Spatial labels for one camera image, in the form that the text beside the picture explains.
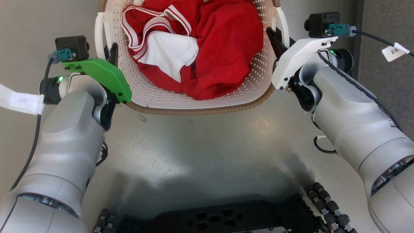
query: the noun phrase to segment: red garment with white stripes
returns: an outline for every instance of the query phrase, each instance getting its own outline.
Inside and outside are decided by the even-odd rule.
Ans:
[[[196,100],[236,90],[263,46],[263,26],[251,0],[145,0],[142,6],[125,9],[123,28],[129,38],[129,53],[148,79]],[[151,50],[147,38],[154,30],[197,39],[196,62],[182,66],[181,82],[158,66],[140,62]],[[174,61],[168,58],[165,62]]]

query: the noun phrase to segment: gray floor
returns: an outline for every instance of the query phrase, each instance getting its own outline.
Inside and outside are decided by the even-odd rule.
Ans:
[[[1,83],[36,93],[55,37],[84,34],[92,40],[96,3],[0,3],[0,18],[7,19],[0,28],[6,32],[0,35],[6,51],[0,55]],[[299,39],[306,37],[302,28],[309,14],[340,11],[342,21],[352,22],[356,1],[282,3],[292,37]],[[20,19],[21,13],[33,20]],[[64,22],[50,20],[58,17]],[[343,40],[337,46],[351,48],[352,42]],[[24,51],[27,57],[20,56]],[[62,71],[54,66],[52,75]],[[34,118],[0,109],[1,122],[7,122],[0,124],[0,131],[8,135],[0,141],[4,151],[0,194],[7,192],[27,158]],[[358,232],[378,232],[358,174],[339,156],[318,152],[312,142],[318,134],[310,115],[303,114],[295,96],[285,92],[274,93],[249,111],[210,116],[157,116],[118,107],[106,135],[109,157],[97,168],[84,197],[85,219],[92,226],[102,208],[153,218],[163,211],[197,206],[253,199],[281,201],[295,192],[302,194],[302,187],[318,181],[351,217]]]

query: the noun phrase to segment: white laundry basket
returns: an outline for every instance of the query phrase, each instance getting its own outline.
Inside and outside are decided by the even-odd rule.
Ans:
[[[133,0],[100,0],[95,24],[96,52],[104,57],[103,30],[107,45],[118,43],[118,68],[122,70],[132,90],[134,110],[148,114],[203,115],[236,112],[253,108],[263,103],[274,91],[271,82],[274,52],[266,34],[267,27],[275,27],[275,7],[272,0],[254,0],[263,23],[263,49],[251,62],[252,70],[244,83],[234,92],[214,100],[194,100],[181,94],[156,87],[138,69],[128,53],[128,38],[121,27],[121,15]]]

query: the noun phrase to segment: cable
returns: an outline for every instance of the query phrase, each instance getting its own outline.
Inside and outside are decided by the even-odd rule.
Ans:
[[[395,126],[402,132],[402,128],[400,127],[400,124],[398,124],[397,119],[395,118],[394,114],[385,106],[383,105],[377,98],[375,98],[371,93],[369,93],[367,90],[362,88],[360,85],[358,85],[355,81],[350,79],[347,75],[342,73],[338,68],[336,68],[332,63],[330,63],[328,60],[326,60],[320,52],[318,52],[319,57],[322,59],[322,61],[325,62],[331,69],[335,70],[338,75],[345,78],[346,81],[354,85],[358,90],[362,91],[368,98],[373,100],[376,104],[378,104],[379,107],[381,107],[388,116],[390,116],[391,120],[394,122]]]
[[[316,136],[313,139],[313,144],[315,145],[316,149],[318,149],[320,152],[326,153],[326,154],[337,154],[336,150],[324,150],[318,145],[318,136]]]
[[[384,40],[384,39],[382,39],[382,38],[379,38],[378,36],[374,36],[374,35],[371,35],[371,34],[369,34],[369,33],[363,32],[363,31],[352,30],[352,32],[353,32],[353,33],[356,33],[356,34],[363,35],[363,36],[367,36],[367,37],[369,37],[369,38],[372,38],[372,39],[374,39],[374,40],[377,40],[377,41],[379,41],[379,42],[382,42],[382,43],[384,43],[384,44],[387,44],[387,45],[389,45],[389,46],[391,46],[391,47],[394,47],[394,46],[395,46],[395,44],[393,44],[393,43],[391,43],[391,42],[389,42],[389,41],[386,41],[386,40]],[[414,53],[413,53],[413,52],[411,52],[411,51],[408,53],[408,55],[410,55],[410,56],[413,56],[413,57],[414,57]]]
[[[48,76],[49,76],[49,71],[50,71],[51,66],[52,66],[52,62],[53,62],[53,58],[50,58],[49,62],[48,62],[48,65],[46,67],[45,77],[43,78],[43,90],[42,90],[42,93],[40,93],[41,95],[44,95],[45,92],[46,92],[46,83],[47,83],[47,79],[48,79]],[[12,188],[10,189],[10,191],[12,191],[17,186],[17,184],[20,182],[20,180],[22,179],[24,173],[26,172],[27,168],[29,167],[31,159],[33,158],[34,151],[35,151],[36,146],[37,146],[37,140],[39,139],[41,118],[42,118],[42,115],[38,114],[37,115],[37,122],[36,122],[36,131],[34,133],[33,145],[31,146],[31,151],[30,151],[29,157],[27,158],[26,164],[24,165],[22,171],[20,172],[19,176],[17,177],[17,179],[14,182],[14,184],[13,184]]]
[[[96,163],[96,166],[98,167],[103,161],[105,161],[105,159],[108,157],[108,145],[103,142],[103,146],[102,146],[102,155],[101,155],[101,159]]]

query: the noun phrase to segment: white label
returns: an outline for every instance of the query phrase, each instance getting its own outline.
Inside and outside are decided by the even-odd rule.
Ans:
[[[0,107],[33,115],[42,114],[44,95],[18,93],[0,84]]]
[[[393,61],[407,53],[409,53],[409,51],[406,50],[401,45],[399,45],[398,43],[395,43],[394,47],[389,46],[383,49],[383,54],[385,58],[387,59],[387,61]]]

